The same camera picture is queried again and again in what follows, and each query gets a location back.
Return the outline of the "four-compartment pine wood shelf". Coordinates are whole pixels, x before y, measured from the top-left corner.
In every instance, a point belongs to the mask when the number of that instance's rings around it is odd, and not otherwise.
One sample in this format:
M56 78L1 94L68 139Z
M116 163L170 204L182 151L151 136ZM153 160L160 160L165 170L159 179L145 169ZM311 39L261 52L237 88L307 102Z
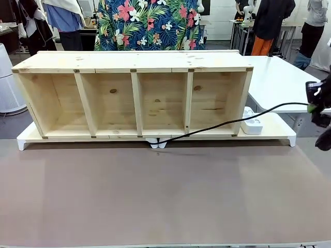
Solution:
M12 68L41 136L236 137L253 66L236 50L39 52Z

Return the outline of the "white side desk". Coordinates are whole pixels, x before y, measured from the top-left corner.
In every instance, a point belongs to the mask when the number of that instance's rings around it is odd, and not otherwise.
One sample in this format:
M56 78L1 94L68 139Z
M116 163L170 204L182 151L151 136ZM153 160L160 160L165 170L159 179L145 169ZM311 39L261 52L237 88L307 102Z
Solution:
M287 102L307 103L305 83L320 81L276 56L246 56L245 59L253 66L249 96L250 102L256 104L258 111ZM318 136L325 131L310 122L306 106L287 105L274 112L299 136Z

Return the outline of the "wooden riser with white legs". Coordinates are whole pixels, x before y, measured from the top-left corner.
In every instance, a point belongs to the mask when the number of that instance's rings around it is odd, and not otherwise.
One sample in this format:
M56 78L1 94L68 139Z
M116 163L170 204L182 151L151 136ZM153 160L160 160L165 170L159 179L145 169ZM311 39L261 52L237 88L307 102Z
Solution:
M158 148L158 145L152 145L152 143L157 143L156 138L143 138L143 137L125 137L125 136L109 136L109 135L99 135L92 136L86 135L82 132L72 132L72 131L60 131L56 132L53 136L41 136L37 129L37 126L32 122L25 130L23 130L17 136L18 148L23 151L27 148L29 144L34 143L64 143L64 142L147 142L153 149Z
M161 144L159 148L248 146L250 144L295 146L296 133L278 114L267 113L260 116L258 120L263 124L259 135L249 135L240 130L236 137L187 137Z

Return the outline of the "white power strip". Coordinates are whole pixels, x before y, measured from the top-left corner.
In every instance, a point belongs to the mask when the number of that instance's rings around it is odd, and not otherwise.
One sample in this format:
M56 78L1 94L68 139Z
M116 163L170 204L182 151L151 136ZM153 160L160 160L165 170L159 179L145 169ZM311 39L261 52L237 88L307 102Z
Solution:
M250 107L246 106L244 108L243 119L255 115L256 113ZM263 124L257 117L242 121L240 126L243 132L248 135L259 135L263 130Z

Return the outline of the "person in floral shirt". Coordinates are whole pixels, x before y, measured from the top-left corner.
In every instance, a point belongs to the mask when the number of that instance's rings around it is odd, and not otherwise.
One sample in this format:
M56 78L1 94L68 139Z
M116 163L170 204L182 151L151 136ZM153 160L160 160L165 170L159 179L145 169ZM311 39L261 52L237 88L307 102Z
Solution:
M95 51L202 49L198 0L99 0Z

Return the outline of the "background table with metal legs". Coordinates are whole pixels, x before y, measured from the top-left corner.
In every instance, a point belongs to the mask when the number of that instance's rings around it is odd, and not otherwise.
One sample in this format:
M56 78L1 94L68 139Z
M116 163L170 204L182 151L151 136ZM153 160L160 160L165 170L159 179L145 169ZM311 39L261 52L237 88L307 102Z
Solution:
M232 23L230 49L239 50L243 56L250 56L255 40L252 30L254 21L244 23L241 20L230 20L230 22ZM302 26L303 24L293 21L283 21L280 33L272 46L272 55L288 59L291 55L295 34Z

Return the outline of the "person in blue shirt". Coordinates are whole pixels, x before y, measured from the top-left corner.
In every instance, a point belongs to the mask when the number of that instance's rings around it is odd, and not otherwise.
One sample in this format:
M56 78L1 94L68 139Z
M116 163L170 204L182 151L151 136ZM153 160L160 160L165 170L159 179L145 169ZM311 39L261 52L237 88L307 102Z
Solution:
M48 24L56 28L65 51L83 51L80 30L85 21L78 0L41 0Z

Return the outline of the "person with orange trousers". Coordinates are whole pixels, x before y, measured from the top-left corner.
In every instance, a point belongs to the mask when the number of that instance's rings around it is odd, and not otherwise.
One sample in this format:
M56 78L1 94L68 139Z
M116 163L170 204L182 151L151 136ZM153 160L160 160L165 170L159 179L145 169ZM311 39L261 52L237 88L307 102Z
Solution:
M267 56L279 35L282 21L296 6L295 0L261 0L253 32L255 35L251 56Z

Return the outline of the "white cylindrical air purifier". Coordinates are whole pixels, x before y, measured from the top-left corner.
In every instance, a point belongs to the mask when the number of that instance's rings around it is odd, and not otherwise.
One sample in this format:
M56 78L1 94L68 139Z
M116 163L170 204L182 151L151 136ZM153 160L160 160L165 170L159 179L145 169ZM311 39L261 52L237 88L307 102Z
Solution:
M5 46L0 43L0 113L12 113L26 108L25 101L13 77L12 63Z

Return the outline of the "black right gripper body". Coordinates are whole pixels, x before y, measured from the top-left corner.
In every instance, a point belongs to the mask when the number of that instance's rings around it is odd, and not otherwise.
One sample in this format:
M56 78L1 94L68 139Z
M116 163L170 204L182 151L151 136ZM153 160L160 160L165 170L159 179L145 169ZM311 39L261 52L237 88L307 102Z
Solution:
M326 108L331 108L331 78L326 78L323 81L320 90L320 115L323 122L331 122L331 116L322 114Z

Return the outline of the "person with black trousers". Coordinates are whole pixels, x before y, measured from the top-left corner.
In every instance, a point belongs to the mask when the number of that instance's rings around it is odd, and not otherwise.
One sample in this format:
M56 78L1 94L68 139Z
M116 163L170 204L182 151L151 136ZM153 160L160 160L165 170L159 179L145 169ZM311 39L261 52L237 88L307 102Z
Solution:
M328 0L308 0L307 19L302 27L302 43L293 65L305 70L322 37L327 18Z

